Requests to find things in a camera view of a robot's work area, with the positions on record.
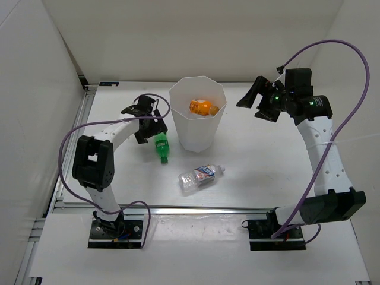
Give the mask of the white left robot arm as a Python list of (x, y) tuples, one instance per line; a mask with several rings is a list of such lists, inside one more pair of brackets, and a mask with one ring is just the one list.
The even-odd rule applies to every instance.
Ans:
[(114, 152), (131, 136), (138, 144), (146, 144), (151, 137), (167, 132), (157, 109), (159, 98), (153, 93), (138, 96), (115, 122), (108, 123), (96, 135), (82, 135), (77, 141), (72, 176), (90, 195), (96, 207), (94, 218), (112, 238), (125, 231), (124, 216), (111, 187), (115, 175)]

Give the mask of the clear bottle red blue label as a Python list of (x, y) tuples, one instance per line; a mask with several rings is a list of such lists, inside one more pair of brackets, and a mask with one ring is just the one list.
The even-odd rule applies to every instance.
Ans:
[(224, 166), (207, 164), (182, 173), (178, 176), (180, 189), (183, 194), (188, 195), (207, 188), (215, 184), (224, 175), (225, 170)]

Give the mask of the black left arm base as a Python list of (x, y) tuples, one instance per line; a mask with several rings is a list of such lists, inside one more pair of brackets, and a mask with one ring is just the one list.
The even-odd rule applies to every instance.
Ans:
[(124, 216), (117, 231), (106, 230), (93, 219), (87, 247), (90, 249), (141, 249), (143, 241), (143, 219), (130, 220)]

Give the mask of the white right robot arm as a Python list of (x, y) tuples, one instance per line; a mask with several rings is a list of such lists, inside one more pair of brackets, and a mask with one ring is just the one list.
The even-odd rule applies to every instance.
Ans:
[(258, 76), (236, 104), (251, 108), (261, 95), (255, 117), (277, 122), (281, 113), (287, 113), (308, 152), (313, 176), (300, 201), (267, 215), (267, 232), (273, 238), (296, 226), (346, 221), (366, 203), (365, 193), (355, 190), (348, 178), (334, 142), (337, 132), (330, 102), (324, 95), (314, 95), (311, 79), (309, 68), (287, 69), (284, 82)]

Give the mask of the green plastic soda bottle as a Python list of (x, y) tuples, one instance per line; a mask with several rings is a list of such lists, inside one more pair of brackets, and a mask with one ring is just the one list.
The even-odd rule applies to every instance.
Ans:
[(156, 153), (159, 155), (161, 163), (167, 164), (170, 150), (167, 135), (164, 132), (161, 132), (158, 135), (156, 135), (154, 137), (154, 144)]

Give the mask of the orange juice bottle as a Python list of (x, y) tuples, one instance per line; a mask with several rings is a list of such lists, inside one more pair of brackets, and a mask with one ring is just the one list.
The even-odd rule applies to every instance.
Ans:
[(213, 105), (211, 102), (201, 99), (192, 100), (189, 105), (190, 112), (201, 116), (215, 116), (219, 110), (219, 107)]

